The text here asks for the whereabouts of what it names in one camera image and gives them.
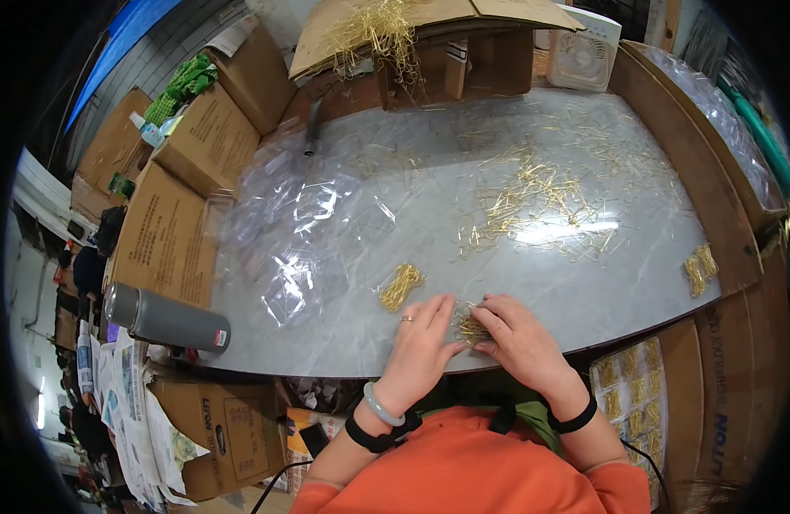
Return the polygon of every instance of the gray thermos bottle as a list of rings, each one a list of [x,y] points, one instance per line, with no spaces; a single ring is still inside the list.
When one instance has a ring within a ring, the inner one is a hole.
[[[221,314],[119,282],[106,292],[104,316],[133,337],[195,350],[221,353],[232,338],[230,322]]]

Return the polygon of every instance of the white desk fan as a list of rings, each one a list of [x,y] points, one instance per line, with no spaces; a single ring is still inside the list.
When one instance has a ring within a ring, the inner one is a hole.
[[[546,80],[571,89],[606,91],[617,55],[620,24],[594,12],[560,7],[586,30],[552,30]]]

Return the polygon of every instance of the woman's left wrist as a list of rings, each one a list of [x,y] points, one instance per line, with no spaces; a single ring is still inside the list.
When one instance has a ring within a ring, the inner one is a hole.
[[[387,410],[393,418],[400,418],[412,405],[405,405],[400,399],[397,386],[390,384],[385,378],[378,380],[373,386],[372,391],[381,406]]]
[[[358,427],[372,437],[378,437],[392,431],[392,426],[380,419],[365,401],[361,401],[355,407],[355,412],[352,413],[352,416],[355,418]]]

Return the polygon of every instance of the blue tarp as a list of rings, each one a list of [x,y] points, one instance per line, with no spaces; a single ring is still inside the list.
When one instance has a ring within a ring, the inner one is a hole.
[[[81,94],[75,102],[72,114],[69,116],[68,131],[75,119],[81,114],[81,110],[89,101],[95,90],[101,85],[112,68],[115,67],[123,56],[132,49],[141,38],[149,32],[161,18],[178,5],[181,0],[130,0],[121,9],[121,12],[112,20],[110,24],[110,41],[104,47],[101,56],[95,63],[95,67],[86,78]]]

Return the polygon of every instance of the green hose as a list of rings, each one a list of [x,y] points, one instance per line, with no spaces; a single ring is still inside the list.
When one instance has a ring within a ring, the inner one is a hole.
[[[769,129],[763,124],[760,115],[751,107],[751,104],[746,100],[740,92],[729,86],[723,77],[717,78],[717,86],[732,100],[734,108],[749,128],[751,136],[754,137],[760,152],[769,163],[771,173],[775,176],[777,184],[780,186],[780,192],[786,200],[790,199],[790,168],[789,163],[783,157],[783,152],[777,146],[777,142],[771,136]]]

